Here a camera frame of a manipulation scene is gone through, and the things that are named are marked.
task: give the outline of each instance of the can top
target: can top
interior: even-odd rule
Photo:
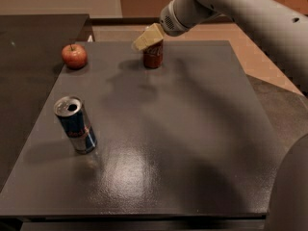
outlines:
[[[65,96],[59,99],[54,106],[54,113],[57,116],[73,116],[82,108],[81,100],[76,96]]]

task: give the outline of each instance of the white robotic arm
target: white robotic arm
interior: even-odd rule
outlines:
[[[308,93],[308,18],[273,0],[173,0],[160,16],[179,36],[221,13],[230,17],[304,93]]]

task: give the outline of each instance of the table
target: table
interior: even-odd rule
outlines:
[[[0,216],[262,217],[286,153],[227,41],[87,43],[63,68],[0,195]],[[76,94],[98,147],[78,155],[53,114]]]
[[[0,192],[63,68],[62,48],[90,35],[87,14],[0,16]]]

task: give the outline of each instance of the can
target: can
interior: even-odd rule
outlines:
[[[87,154],[97,146],[85,106],[78,97],[59,99],[54,105],[54,113],[78,153]]]
[[[143,65],[149,68],[157,68],[163,62],[163,45],[164,41],[161,40],[152,46],[143,50]]]

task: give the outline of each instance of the red apple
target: red apple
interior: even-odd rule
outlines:
[[[69,44],[62,50],[62,58],[68,68],[80,69],[87,64],[88,56],[80,44]]]

